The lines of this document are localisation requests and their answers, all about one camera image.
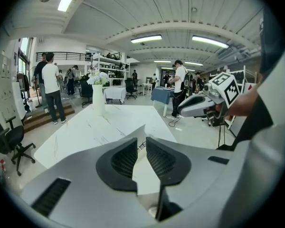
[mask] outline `wooden step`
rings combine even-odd
[[[75,113],[75,110],[72,108],[72,106],[65,109],[65,115],[66,116],[71,115],[73,113]],[[58,112],[56,112],[56,116],[57,116],[57,119],[60,118]],[[50,122],[52,122],[52,118],[49,114],[44,116],[43,118],[35,119],[34,121],[32,121],[30,123],[25,122],[24,132],[27,133],[27,132],[35,129],[35,128],[41,127],[41,126],[43,126],[47,123],[50,123]]]
[[[69,108],[72,108],[72,105],[70,103],[67,103],[67,104],[63,105],[63,109],[64,110],[69,109]],[[32,117],[30,119],[25,120],[25,124],[32,123],[32,122],[34,122],[34,121],[36,121],[38,119],[44,118],[46,116],[50,116],[50,113],[45,113],[44,111],[41,111],[41,112],[37,112],[37,113],[34,114],[34,112],[33,112]]]

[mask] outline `person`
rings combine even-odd
[[[169,84],[169,79],[171,78],[171,76],[169,75],[168,71],[166,71],[166,75],[163,77],[163,84],[164,86],[167,84],[167,87],[170,86]]]
[[[196,87],[195,93],[198,93],[199,91],[202,91],[204,89],[205,82],[200,77],[200,72],[197,72],[195,75],[197,76],[197,79],[196,79],[196,86],[197,87]]]
[[[41,99],[42,99],[42,106],[44,109],[45,113],[48,113],[48,105],[47,105],[47,100],[46,100],[46,93],[45,93],[45,89],[44,89],[44,82],[42,79],[42,69],[43,67],[47,64],[47,60],[46,60],[46,53],[42,53],[42,61],[39,62],[37,64],[37,66],[35,67],[35,71],[34,71],[34,75],[33,75],[33,82],[35,83],[36,79],[37,79],[37,75],[39,75],[39,88],[40,88],[40,92],[41,92]]]
[[[64,81],[63,81],[62,70],[59,70],[58,85],[59,85],[59,90],[60,90],[60,92],[62,92],[63,86],[65,85],[65,84],[64,84]]]
[[[176,67],[175,77],[169,81],[170,84],[175,83],[175,89],[173,93],[173,111],[172,117],[178,117],[177,107],[185,100],[186,90],[184,89],[184,79],[186,75],[186,68],[182,65],[182,61],[176,60],[173,67]]]
[[[260,21],[261,38],[261,81],[247,94],[240,95],[228,110],[229,115],[247,116],[237,137],[231,146],[222,145],[218,150],[233,151],[236,145],[244,140],[250,140],[256,132],[273,124],[271,116],[258,95],[257,89],[274,69],[283,52],[285,51],[285,36],[277,19],[270,8],[264,7],[263,18]]]
[[[78,66],[74,65],[71,69],[68,70],[67,76],[68,76],[68,84],[67,84],[67,94],[73,95],[74,92],[74,82],[76,79],[76,71],[78,70]]]
[[[137,72],[136,72],[136,70],[134,70],[133,73],[132,73],[132,79],[133,79],[134,86],[137,87],[138,80],[137,80]]]
[[[59,87],[57,80],[59,79],[58,67],[53,64],[54,53],[49,52],[46,54],[47,64],[42,69],[42,78],[44,80],[44,88],[46,92],[46,99],[49,108],[49,112],[52,117],[52,122],[57,124],[56,110],[54,108],[54,102],[59,112],[61,123],[66,122],[65,113],[63,110]]]
[[[153,77],[152,77],[152,90],[155,88],[156,80],[157,80],[156,74],[153,74]]]

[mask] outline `railing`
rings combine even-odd
[[[42,53],[44,52],[37,52],[36,53],[36,62],[42,61]],[[55,60],[79,60],[79,61],[87,61],[90,62],[92,58],[92,53],[77,53],[77,52],[59,52],[59,51],[53,51],[54,59]],[[121,60],[122,59],[122,54],[120,52],[110,54],[109,55],[110,59],[114,60]]]
[[[36,62],[42,61],[42,53],[36,53]],[[76,52],[57,52],[53,51],[55,60],[79,60],[79,61],[91,61],[91,53],[76,53]]]

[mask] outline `blue tablecloth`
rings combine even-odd
[[[159,101],[164,104],[169,104],[170,96],[173,94],[172,90],[165,90],[164,88],[154,88],[151,94],[152,101]]]

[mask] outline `window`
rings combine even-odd
[[[28,46],[29,46],[29,38],[23,38],[21,42],[21,51],[23,52],[24,55],[28,55]]]
[[[18,72],[22,74],[26,74],[25,69],[25,61],[22,58],[19,58],[19,64],[18,64]]]

